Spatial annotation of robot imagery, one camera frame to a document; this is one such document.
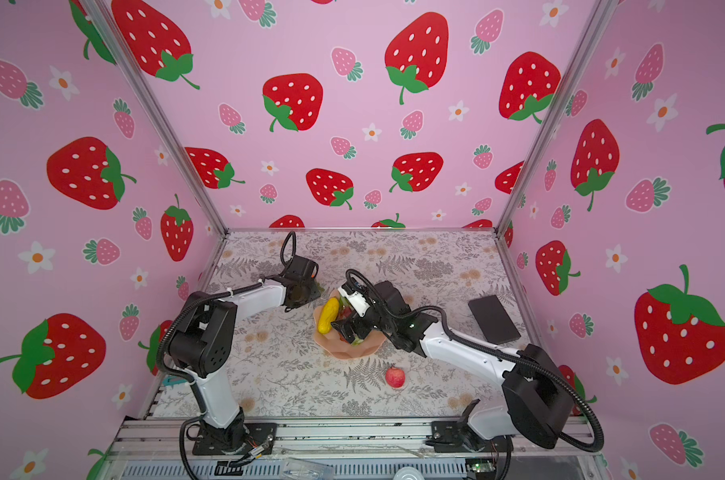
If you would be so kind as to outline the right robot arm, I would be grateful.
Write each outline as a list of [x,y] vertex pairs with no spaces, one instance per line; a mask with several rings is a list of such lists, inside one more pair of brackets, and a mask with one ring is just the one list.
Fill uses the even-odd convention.
[[388,281],[368,287],[348,281],[338,294],[354,311],[352,320],[382,332],[396,348],[446,362],[500,388],[503,406],[478,405],[466,415],[467,427],[476,436],[491,440],[520,435],[536,446],[555,448],[575,394],[540,347],[505,349],[456,332],[443,308],[412,310]]

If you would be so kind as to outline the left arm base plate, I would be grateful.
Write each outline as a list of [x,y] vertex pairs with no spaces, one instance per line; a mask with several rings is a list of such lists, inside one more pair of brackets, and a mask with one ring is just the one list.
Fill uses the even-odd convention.
[[247,456],[254,450],[256,455],[270,455],[274,448],[278,424],[252,423],[238,424],[228,429],[214,428],[203,423],[194,439],[194,456]]

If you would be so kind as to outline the yellow fruit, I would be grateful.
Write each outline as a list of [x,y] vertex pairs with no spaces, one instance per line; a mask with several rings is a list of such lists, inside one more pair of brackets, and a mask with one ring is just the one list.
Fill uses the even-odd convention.
[[318,316],[318,323],[316,324],[318,333],[326,335],[332,331],[332,324],[338,318],[338,312],[340,312],[340,301],[338,301],[338,298],[332,297],[324,304],[320,316]]

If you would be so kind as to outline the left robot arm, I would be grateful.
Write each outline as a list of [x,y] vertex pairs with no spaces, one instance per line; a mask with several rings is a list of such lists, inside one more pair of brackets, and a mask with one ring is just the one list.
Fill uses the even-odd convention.
[[246,442],[244,411],[234,401],[224,364],[232,352],[234,328],[272,308],[301,308],[320,298],[318,263],[296,256],[282,272],[255,284],[217,294],[194,292],[160,342],[158,368],[190,385],[202,415],[200,433],[226,452]]

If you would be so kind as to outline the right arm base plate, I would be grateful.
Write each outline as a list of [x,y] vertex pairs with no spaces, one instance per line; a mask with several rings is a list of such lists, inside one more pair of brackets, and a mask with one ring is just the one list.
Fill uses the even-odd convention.
[[438,453],[507,453],[514,450],[510,438],[497,436],[484,440],[469,426],[461,425],[458,420],[434,421],[432,434],[425,443]]

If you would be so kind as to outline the red apple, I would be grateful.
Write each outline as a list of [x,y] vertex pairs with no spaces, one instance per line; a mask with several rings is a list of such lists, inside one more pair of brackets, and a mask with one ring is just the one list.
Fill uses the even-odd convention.
[[405,386],[406,379],[406,373],[398,367],[390,367],[385,375],[385,380],[388,386],[394,389],[403,388]]

